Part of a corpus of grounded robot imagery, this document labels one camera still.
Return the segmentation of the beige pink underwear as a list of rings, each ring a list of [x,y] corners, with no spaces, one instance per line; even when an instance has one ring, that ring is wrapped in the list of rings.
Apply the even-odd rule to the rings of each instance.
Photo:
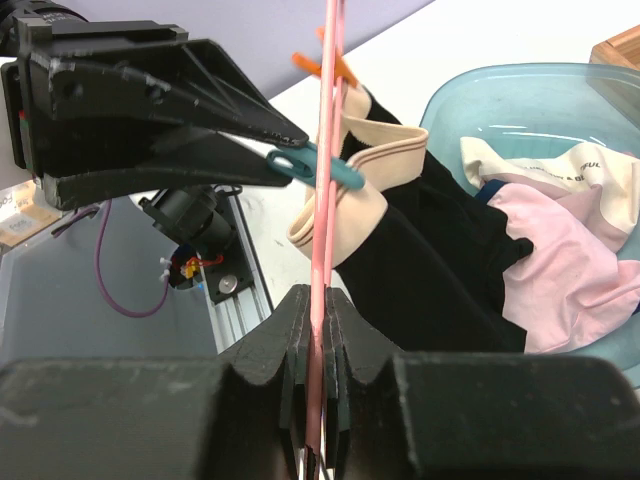
[[[639,218],[639,160],[582,142],[556,158],[504,159],[475,137],[460,139],[464,174],[477,188],[490,180],[531,186],[571,212],[611,251]]]

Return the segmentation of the pink wire hanger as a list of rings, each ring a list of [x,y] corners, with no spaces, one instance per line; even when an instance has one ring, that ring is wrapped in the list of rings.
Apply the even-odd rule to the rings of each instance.
[[[307,409],[305,436],[305,475],[318,477],[321,457],[323,409],[323,322],[325,288],[331,281],[331,256],[336,184],[330,179],[330,158],[334,131],[340,127],[343,81],[335,75],[335,61],[342,54],[344,3],[329,1],[323,37],[321,63],[318,163],[316,172],[314,225],[311,257],[311,301],[309,358],[307,369]]]

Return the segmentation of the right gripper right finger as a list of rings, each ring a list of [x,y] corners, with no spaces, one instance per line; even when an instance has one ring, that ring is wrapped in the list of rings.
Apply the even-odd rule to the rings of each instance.
[[[326,457],[335,470],[391,470],[402,438],[392,357],[401,350],[346,294],[325,294]]]

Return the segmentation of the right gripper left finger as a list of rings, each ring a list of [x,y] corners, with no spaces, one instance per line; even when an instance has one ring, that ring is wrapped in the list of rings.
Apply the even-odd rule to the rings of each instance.
[[[218,355],[240,390],[240,411],[265,407],[281,430],[306,426],[310,287],[295,284],[272,314]]]

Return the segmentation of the pink underwear navy trim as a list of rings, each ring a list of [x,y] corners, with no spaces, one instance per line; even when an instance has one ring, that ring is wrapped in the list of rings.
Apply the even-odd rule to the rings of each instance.
[[[639,307],[639,263],[619,260],[572,213],[538,190],[489,181],[478,199],[504,212],[507,234],[534,249],[503,274],[502,315],[528,353],[571,351],[626,323]]]

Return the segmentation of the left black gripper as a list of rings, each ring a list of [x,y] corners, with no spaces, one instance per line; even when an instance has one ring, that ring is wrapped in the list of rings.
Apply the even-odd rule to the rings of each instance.
[[[15,162],[73,210],[151,190],[286,187],[266,155],[224,134],[298,148],[307,134],[211,40],[176,25],[7,14],[2,70]]]

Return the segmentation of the black underwear beige waistband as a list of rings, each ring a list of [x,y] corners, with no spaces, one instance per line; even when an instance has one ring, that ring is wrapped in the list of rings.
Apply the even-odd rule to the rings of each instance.
[[[361,173],[339,188],[332,266],[360,315],[406,351],[521,353],[503,316],[504,275],[534,249],[502,211],[468,194],[362,86],[341,99],[340,157]]]

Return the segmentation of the teal clothespin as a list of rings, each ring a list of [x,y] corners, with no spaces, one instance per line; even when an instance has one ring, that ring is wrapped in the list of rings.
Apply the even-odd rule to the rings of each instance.
[[[275,172],[316,186],[318,163],[317,145],[308,142],[301,148],[282,147],[271,150],[265,157],[268,166]],[[360,190],[365,185],[364,177],[338,157],[330,158],[330,179],[351,190]]]

